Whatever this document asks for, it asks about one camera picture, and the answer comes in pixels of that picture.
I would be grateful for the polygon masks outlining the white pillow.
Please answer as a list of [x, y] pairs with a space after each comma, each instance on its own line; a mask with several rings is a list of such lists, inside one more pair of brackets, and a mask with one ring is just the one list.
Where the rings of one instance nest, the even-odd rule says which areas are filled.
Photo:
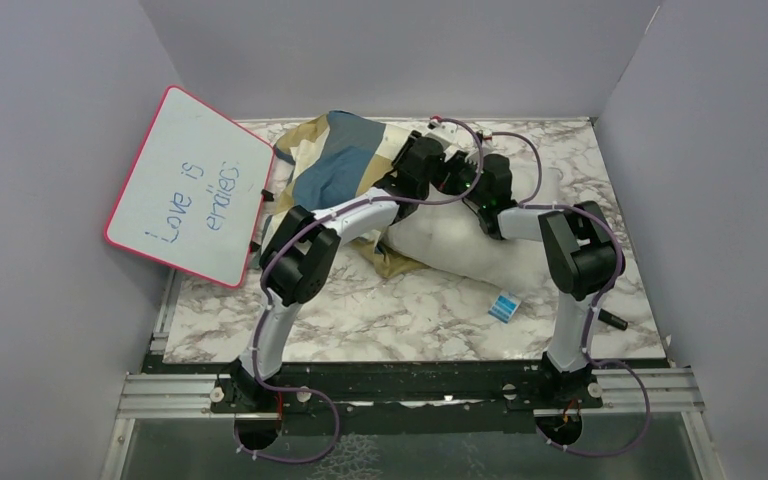
[[[562, 157], [552, 143], [535, 139], [542, 172], [525, 142], [499, 137], [483, 146], [484, 153], [509, 158], [512, 196], [521, 201], [539, 189], [537, 204], [560, 201]], [[472, 210], [458, 201], [421, 205], [407, 219], [382, 234], [385, 246], [431, 268], [489, 283], [523, 297], [550, 281], [544, 247], [529, 240], [495, 240], [486, 236]]]

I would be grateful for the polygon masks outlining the blue beige checked pillowcase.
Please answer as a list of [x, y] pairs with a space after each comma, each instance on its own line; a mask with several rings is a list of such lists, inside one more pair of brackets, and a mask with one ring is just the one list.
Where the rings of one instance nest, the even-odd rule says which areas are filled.
[[328, 209], [365, 193], [391, 170], [411, 133], [410, 128], [339, 110], [285, 132], [273, 150], [293, 170], [265, 217], [260, 243], [269, 242], [285, 212], [296, 205], [309, 211]]

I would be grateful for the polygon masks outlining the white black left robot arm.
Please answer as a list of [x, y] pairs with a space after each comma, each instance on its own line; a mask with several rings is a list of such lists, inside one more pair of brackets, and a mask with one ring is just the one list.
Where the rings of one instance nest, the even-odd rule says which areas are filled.
[[328, 209], [288, 210], [261, 249], [260, 286], [265, 304], [250, 340], [218, 382], [214, 401], [266, 408], [276, 388], [269, 379], [282, 368], [283, 353], [303, 304], [325, 285], [341, 246], [397, 223], [428, 201], [430, 181], [443, 163], [454, 134], [442, 127], [408, 136], [390, 171], [364, 194]]

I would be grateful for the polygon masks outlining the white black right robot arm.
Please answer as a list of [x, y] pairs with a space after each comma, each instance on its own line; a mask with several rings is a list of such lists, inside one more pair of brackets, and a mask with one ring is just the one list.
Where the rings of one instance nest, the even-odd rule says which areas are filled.
[[462, 196], [487, 236], [541, 242], [559, 301], [537, 393], [545, 404], [560, 407], [590, 382], [592, 323], [600, 315], [602, 296], [623, 273], [625, 259], [596, 202], [518, 202], [512, 181], [507, 157], [489, 154], [477, 164], [458, 151], [437, 167], [431, 183], [442, 194]]

